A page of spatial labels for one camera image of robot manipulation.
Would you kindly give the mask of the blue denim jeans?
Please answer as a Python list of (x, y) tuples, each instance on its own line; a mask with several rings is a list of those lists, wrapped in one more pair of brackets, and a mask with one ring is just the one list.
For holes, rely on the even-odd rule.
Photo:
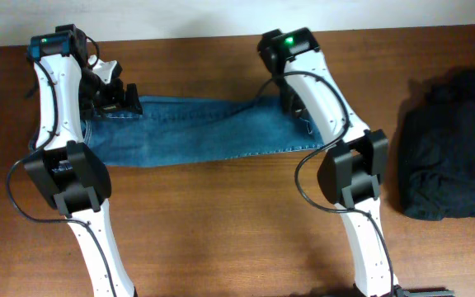
[(86, 145), (108, 166), (162, 167), (314, 150), (314, 123), (284, 113), (278, 97), (259, 101), (155, 97), (143, 112), (110, 113), (81, 123)]

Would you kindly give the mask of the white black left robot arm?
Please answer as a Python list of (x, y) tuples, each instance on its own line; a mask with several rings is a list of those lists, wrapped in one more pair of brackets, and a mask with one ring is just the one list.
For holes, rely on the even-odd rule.
[(82, 120), (117, 111), (142, 114), (137, 87), (123, 84), (116, 61), (87, 50), (92, 38), (74, 24), (31, 38), (27, 48), (40, 91), (40, 127), (22, 160), (55, 221), (73, 231), (96, 296), (135, 297), (111, 227), (111, 179), (84, 142)]

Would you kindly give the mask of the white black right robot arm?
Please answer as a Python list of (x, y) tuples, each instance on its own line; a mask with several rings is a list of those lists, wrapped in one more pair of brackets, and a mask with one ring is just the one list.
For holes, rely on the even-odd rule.
[(388, 138), (372, 130), (350, 107), (337, 86), (317, 39), (308, 28), (262, 35), (257, 52), (280, 89), (292, 116), (311, 120), (323, 146), (317, 171), (323, 211), (341, 216), (355, 265), (354, 286), (361, 296), (396, 296), (398, 280), (380, 216)]

